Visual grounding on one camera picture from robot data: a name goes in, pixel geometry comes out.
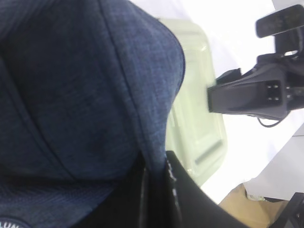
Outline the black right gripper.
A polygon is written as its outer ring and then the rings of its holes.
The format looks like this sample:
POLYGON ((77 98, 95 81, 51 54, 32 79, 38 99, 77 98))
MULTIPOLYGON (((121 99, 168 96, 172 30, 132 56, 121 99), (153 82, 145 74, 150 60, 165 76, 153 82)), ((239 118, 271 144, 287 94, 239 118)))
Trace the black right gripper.
POLYGON ((256 29, 260 38, 275 37, 275 53, 257 57, 247 76, 232 69, 207 89, 209 111, 258 119, 284 119, 304 107, 304 29, 256 29))

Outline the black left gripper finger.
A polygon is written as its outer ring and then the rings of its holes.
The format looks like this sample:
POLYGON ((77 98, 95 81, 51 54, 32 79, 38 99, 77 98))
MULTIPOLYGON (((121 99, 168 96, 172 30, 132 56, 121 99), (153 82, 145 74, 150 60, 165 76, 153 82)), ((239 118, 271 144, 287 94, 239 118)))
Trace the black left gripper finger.
POLYGON ((183 228, 245 228, 246 225, 214 203, 185 171, 173 151, 167 160, 176 178, 175 187, 183 228))

